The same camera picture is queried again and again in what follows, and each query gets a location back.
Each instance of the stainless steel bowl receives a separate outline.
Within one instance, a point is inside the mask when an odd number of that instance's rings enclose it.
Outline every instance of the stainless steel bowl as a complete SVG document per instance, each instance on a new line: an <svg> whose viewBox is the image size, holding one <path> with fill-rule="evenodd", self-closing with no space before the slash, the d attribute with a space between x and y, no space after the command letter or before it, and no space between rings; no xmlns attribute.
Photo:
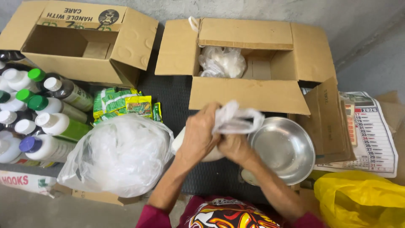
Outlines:
<svg viewBox="0 0 405 228"><path fill-rule="evenodd" d="M296 122L283 117L269 117L262 127L250 133L248 140L263 162L287 185L294 185L311 173L315 150L308 133ZM242 178L253 185L256 179L247 170Z"/></svg>

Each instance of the calendar page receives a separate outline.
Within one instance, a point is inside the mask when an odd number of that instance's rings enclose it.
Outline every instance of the calendar page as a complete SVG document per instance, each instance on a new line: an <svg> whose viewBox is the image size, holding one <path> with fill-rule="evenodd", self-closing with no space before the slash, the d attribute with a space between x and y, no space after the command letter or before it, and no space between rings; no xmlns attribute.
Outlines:
<svg viewBox="0 0 405 228"><path fill-rule="evenodd" d="M341 96L355 103L356 161L315 165L315 170L342 172L363 170L386 178L396 177L398 154L377 100L366 92L347 92Z"/></svg>

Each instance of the concrete wall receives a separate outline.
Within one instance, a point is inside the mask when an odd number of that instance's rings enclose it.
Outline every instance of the concrete wall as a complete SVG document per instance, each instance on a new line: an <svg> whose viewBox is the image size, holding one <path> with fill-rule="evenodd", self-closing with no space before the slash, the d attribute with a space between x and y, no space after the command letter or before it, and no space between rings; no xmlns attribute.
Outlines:
<svg viewBox="0 0 405 228"><path fill-rule="evenodd" d="M163 24L168 19L194 17L241 18L301 22L321 26L333 58L344 58L361 46L397 11L403 0L70 0L129 6ZM0 30L21 0L0 0Z"/></svg>
<svg viewBox="0 0 405 228"><path fill-rule="evenodd" d="M337 74L340 91L366 91L377 96L398 90L405 102L405 20L382 37L368 53Z"/></svg>

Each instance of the dark green bottle cap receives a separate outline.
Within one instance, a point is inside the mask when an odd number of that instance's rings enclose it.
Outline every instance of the dark green bottle cap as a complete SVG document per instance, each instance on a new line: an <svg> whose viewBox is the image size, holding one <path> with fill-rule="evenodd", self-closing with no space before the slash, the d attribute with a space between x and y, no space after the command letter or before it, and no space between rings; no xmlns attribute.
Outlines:
<svg viewBox="0 0 405 228"><path fill-rule="evenodd" d="M24 103L28 103L31 97L35 96L35 93L29 91L28 89L22 89L15 94L15 98Z"/></svg>
<svg viewBox="0 0 405 228"><path fill-rule="evenodd" d="M34 68L28 72L28 77L36 82L40 82L45 78L46 74L43 70Z"/></svg>
<svg viewBox="0 0 405 228"><path fill-rule="evenodd" d="M11 95L8 92L0 90L0 103L6 103L10 98Z"/></svg>
<svg viewBox="0 0 405 228"><path fill-rule="evenodd" d="M28 101L28 108L33 109L35 111L44 110L49 104L49 101L46 97L40 95L34 95Z"/></svg>

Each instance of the concrete floor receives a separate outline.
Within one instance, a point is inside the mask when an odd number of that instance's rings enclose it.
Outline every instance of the concrete floor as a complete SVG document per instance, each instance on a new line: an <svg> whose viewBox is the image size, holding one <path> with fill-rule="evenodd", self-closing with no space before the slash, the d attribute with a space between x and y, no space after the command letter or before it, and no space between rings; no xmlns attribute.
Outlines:
<svg viewBox="0 0 405 228"><path fill-rule="evenodd" d="M172 227L189 200L181 196L170 214ZM1 228L129 228L135 227L147 199L119 206L92 200L61 196L52 199L0 185Z"/></svg>

